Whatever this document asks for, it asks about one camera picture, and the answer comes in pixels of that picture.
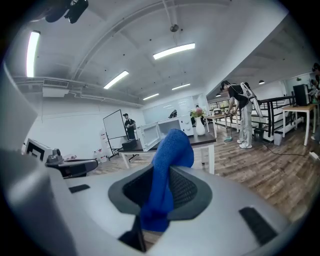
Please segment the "computer monitor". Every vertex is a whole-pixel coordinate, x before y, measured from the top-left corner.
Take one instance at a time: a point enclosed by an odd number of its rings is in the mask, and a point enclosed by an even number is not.
[[[310,104],[308,87],[306,84],[295,85],[293,91],[295,102],[298,106],[307,106]]]

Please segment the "white cabinet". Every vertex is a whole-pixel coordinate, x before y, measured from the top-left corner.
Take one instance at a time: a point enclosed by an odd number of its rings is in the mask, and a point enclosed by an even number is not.
[[[141,142],[143,151],[148,151],[163,140],[171,129],[183,131],[187,136],[194,135],[194,130],[189,115],[146,124],[137,128],[137,137]]]

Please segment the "potted plant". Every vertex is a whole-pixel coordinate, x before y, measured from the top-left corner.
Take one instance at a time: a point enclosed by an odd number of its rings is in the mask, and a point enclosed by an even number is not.
[[[205,111],[201,107],[197,107],[191,111],[191,116],[195,119],[195,131],[199,136],[204,135],[206,130],[201,122],[201,118],[205,116]]]

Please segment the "white vase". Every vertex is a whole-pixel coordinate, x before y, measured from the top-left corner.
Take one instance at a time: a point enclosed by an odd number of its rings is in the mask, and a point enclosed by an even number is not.
[[[195,131],[199,136],[204,135],[206,132],[205,127],[201,122],[201,117],[195,118]]]

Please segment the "table leg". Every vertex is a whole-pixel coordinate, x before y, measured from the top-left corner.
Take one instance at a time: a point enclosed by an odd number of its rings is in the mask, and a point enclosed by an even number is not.
[[[306,113],[306,128],[305,128],[305,138],[304,138],[304,145],[307,145],[308,137],[309,137],[309,128],[310,128],[310,111]]]
[[[215,174],[215,146],[212,144],[208,146],[209,156],[209,173]]]
[[[227,117],[224,116],[225,130],[227,130]]]
[[[129,162],[128,158],[126,157],[126,155],[124,153],[121,153],[121,156],[123,158],[123,161],[125,163],[126,168],[130,169],[130,162]]]
[[[316,132],[316,124],[317,124],[317,113],[316,113],[316,107],[313,109],[313,131],[314,134]]]
[[[295,112],[295,129],[298,129],[298,112]]]
[[[201,163],[204,165],[205,164],[205,149],[201,148]]]
[[[205,122],[206,122],[206,130],[207,132],[209,133],[209,124],[208,124],[208,118],[205,119]]]
[[[318,104],[318,124],[320,123],[320,104]]]
[[[286,135],[286,112],[284,110],[282,110],[282,117],[283,117],[282,137],[284,138]]]
[[[238,133],[239,132],[238,112],[236,113],[235,118],[236,118],[236,132]]]
[[[216,119],[212,119],[213,123],[213,131],[214,131],[214,137],[217,138],[217,125],[216,125]]]

